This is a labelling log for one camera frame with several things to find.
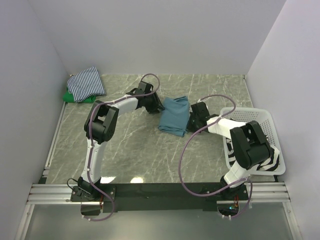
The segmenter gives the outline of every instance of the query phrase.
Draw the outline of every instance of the cable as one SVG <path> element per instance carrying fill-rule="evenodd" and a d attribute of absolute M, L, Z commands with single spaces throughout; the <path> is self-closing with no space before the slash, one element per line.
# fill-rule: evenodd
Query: cable
<path fill-rule="evenodd" d="M 75 180 L 74 178 L 69 178 L 69 179 L 66 181 L 67 186 L 73 190 L 73 188 L 69 185 L 69 180 L 73 180 L 73 181 L 75 181 L 76 183 L 78 183 L 78 181 Z"/>
<path fill-rule="evenodd" d="M 152 92 L 149 92 L 149 93 L 146 93 L 146 94 L 140 94 L 140 95 L 130 95 L 130 96 L 125 96 L 125 97 L 122 97 L 122 98 L 119 98 L 118 100 L 116 101 L 106 101 L 106 102 L 101 102 L 99 103 L 97 106 L 95 106 L 95 108 L 93 109 L 92 111 L 92 114 L 91 114 L 91 117 L 90 117 L 90 121 L 89 121 L 89 139 L 91 140 L 91 149 L 89 151 L 89 156 L 88 156 L 88 164 L 87 164 L 87 172 L 86 172 L 86 175 L 87 175 L 87 178 L 89 180 L 89 183 L 91 184 L 91 186 L 96 189 L 99 193 L 103 194 L 104 196 L 106 196 L 110 201 L 111 201 L 111 204 L 112 204 L 112 210 L 110 212 L 109 215 L 107 215 L 106 217 L 103 217 L 103 218 L 100 218 L 100 219 L 96 219 L 96 218 L 90 218 L 88 216 L 84 216 L 85 219 L 89 220 L 89 221 L 93 221 L 93 222 L 100 222 L 100 221 L 104 221 L 108 218 L 111 217 L 111 215 L 115 212 L 116 210 L 116 205 L 115 205 L 115 201 L 112 199 L 112 197 L 110 197 L 108 194 L 106 194 L 104 191 L 102 191 L 101 189 L 99 189 L 93 182 L 92 182 L 92 179 L 90 177 L 90 164 L 91 164 L 91 160 L 92 160 L 92 154 L 93 154 L 93 151 L 94 151 L 94 139 L 93 139 L 93 136 L 92 136 L 92 122 L 93 122 L 93 119 L 94 119 L 94 115 L 96 113 L 96 111 L 98 110 L 98 108 L 102 105 L 113 105 L 113 104 L 117 104 L 119 102 L 122 102 L 126 99 L 131 99 L 131 98 L 139 98 L 139 97 L 147 97 L 147 96 L 150 96 L 154 93 L 156 93 L 156 91 L 159 89 L 160 87 L 160 79 L 158 78 L 157 75 L 153 74 L 153 73 L 147 73 L 145 75 L 142 76 L 142 78 L 140 79 L 140 82 L 146 77 L 146 76 L 154 76 L 157 81 L 158 81 L 158 86 L 155 88 L 155 90 L 153 90 Z"/>
<path fill-rule="evenodd" d="M 214 192 L 211 192 L 211 193 L 199 194 L 199 193 L 193 192 L 193 191 L 191 191 L 191 190 L 189 190 L 189 189 L 187 188 L 187 186 L 186 186 L 186 184 L 185 184 L 185 182 L 184 182 L 184 180 L 183 180 L 183 178 L 182 178 L 182 175 L 181 175 L 181 163 L 182 163 L 182 158 L 183 158 L 183 156 L 184 156 L 184 153 L 185 153 L 186 148 L 187 148 L 188 144 L 190 143 L 190 141 L 191 141 L 197 134 L 199 134 L 199 133 L 202 132 L 203 130 L 211 127 L 212 125 L 218 123 L 223 117 L 227 116 L 228 114 L 231 114 L 231 113 L 236 109 L 236 103 L 235 103 L 235 101 L 234 101 L 232 98 L 230 98 L 230 97 L 228 97 L 228 96 L 226 96 L 226 95 L 223 95 L 223 94 L 212 94 L 212 95 L 208 95 L 208 96 L 205 96 L 205 97 L 200 98 L 199 101 L 202 101 L 202 100 L 207 99 L 207 98 L 210 98 L 210 97 L 223 97 L 223 98 L 226 98 L 226 99 L 230 100 L 230 101 L 232 102 L 232 104 L 233 104 L 233 109 L 231 109 L 230 111 L 222 114 L 222 115 L 219 116 L 214 122 L 212 122 L 212 123 L 210 123 L 209 125 L 206 125 L 206 126 L 204 126 L 204 127 L 201 127 L 200 129 L 198 129 L 197 131 L 195 131 L 195 132 L 191 135 L 191 137 L 190 137 L 190 138 L 188 139 L 188 141 L 185 143 L 185 145 L 184 145 L 184 147 L 183 147 L 183 149 L 182 149 L 180 158 L 179 158 L 179 162 L 178 162 L 178 175 L 179 175 L 179 179 L 180 179 L 180 182 L 181 182 L 181 184 L 182 184 L 182 187 L 183 187 L 188 193 L 190 193 L 190 194 L 193 195 L 193 196 L 203 197 L 203 198 L 205 198 L 205 197 L 210 197 L 210 196 L 214 196 L 214 195 L 222 192 L 223 190 L 229 188 L 230 186 L 232 186 L 232 185 L 234 185 L 234 184 L 237 184 L 237 183 L 240 183 L 240 182 L 249 181 L 249 182 L 251 183 L 251 189 L 250 189 L 249 199 L 248 199 L 248 202 L 246 203 L 245 207 L 244 207 L 244 208 L 242 209 L 242 211 L 240 212 L 240 214 L 241 214 L 241 213 L 244 211 L 244 209 L 247 208 L 247 206 L 248 206 L 248 204 L 249 204 L 249 202 L 250 202 L 250 200 L 251 200 L 252 186 L 253 186 L 253 185 L 252 185 L 252 182 L 251 182 L 249 179 L 241 178 L 241 179 L 238 179 L 238 180 L 236 180 L 236 181 L 234 181 L 234 182 L 232 182 L 232 183 L 230 183 L 230 184 L 228 184 L 228 185 L 220 188 L 220 189 L 217 190 L 217 191 L 214 191 Z"/>

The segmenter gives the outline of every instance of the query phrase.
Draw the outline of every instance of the gray wall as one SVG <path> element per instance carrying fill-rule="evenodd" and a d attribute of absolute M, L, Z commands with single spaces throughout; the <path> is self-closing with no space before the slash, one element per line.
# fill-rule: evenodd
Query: gray wall
<path fill-rule="evenodd" d="M 72 74 L 247 74 L 285 0 L 29 2 Z"/>
<path fill-rule="evenodd" d="M 306 240 L 320 236 L 319 13 L 319 0 L 287 0 L 247 76 L 253 105 L 273 116 Z"/>
<path fill-rule="evenodd" d="M 0 239 L 16 234 L 46 162 L 67 72 L 26 0 L 0 1 Z"/>

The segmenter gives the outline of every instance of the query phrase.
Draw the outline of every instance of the black and white cloth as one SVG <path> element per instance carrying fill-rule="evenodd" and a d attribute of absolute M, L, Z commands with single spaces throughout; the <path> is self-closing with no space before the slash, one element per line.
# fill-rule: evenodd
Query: black and white cloth
<path fill-rule="evenodd" d="M 226 138 L 226 146 L 228 148 L 229 164 L 230 164 L 230 166 L 232 166 L 236 161 L 236 157 L 235 157 L 235 152 L 234 152 L 234 147 L 232 145 L 232 141 L 228 138 Z M 273 172 L 278 168 L 280 151 L 274 145 L 270 145 L 270 147 L 273 152 L 273 155 L 270 158 L 268 158 L 267 160 L 265 160 L 264 162 L 254 165 L 251 168 L 252 170 Z"/>
<path fill-rule="evenodd" d="M 76 103 L 82 102 L 91 96 L 106 95 L 95 66 L 71 76 L 67 82 L 67 88 Z"/>

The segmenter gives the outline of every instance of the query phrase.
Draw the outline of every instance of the blue cloth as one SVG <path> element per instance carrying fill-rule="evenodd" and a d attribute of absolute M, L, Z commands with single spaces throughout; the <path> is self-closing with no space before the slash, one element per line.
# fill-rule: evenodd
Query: blue cloth
<path fill-rule="evenodd" d="M 106 95 L 98 70 L 92 66 L 69 78 L 67 82 L 69 92 L 76 103 L 91 96 Z"/>
<path fill-rule="evenodd" d="M 166 97 L 163 102 L 158 129 L 179 137 L 185 135 L 189 121 L 189 102 L 186 96 L 175 99 Z"/>

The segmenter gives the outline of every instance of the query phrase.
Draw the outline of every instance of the marble table surface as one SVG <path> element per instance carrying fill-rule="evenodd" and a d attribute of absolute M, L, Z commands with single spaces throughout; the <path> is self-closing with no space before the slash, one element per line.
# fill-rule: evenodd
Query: marble table surface
<path fill-rule="evenodd" d="M 159 74 L 158 96 L 187 96 L 190 104 L 209 94 L 225 94 L 234 99 L 238 107 L 252 107 L 243 75 Z M 108 74 L 101 80 L 106 96 L 97 100 L 111 101 L 122 97 L 138 86 L 141 75 Z M 157 81 L 148 76 L 147 82 Z M 211 114 L 232 104 L 222 97 L 206 100 Z M 65 107 L 60 132 L 53 153 L 47 184 L 65 184 L 68 178 L 77 179 L 85 166 L 87 140 L 84 123 L 91 103 L 68 103 Z M 161 114 L 148 114 L 144 108 L 122 114 L 115 134 L 104 151 L 101 175 L 113 183 L 175 183 L 179 182 L 178 160 L 191 133 L 184 137 L 158 130 Z M 228 172 L 223 141 L 219 135 L 203 132 L 188 145 L 182 162 L 185 182 L 219 182 Z M 252 176 L 256 182 L 273 182 L 273 176 Z"/>

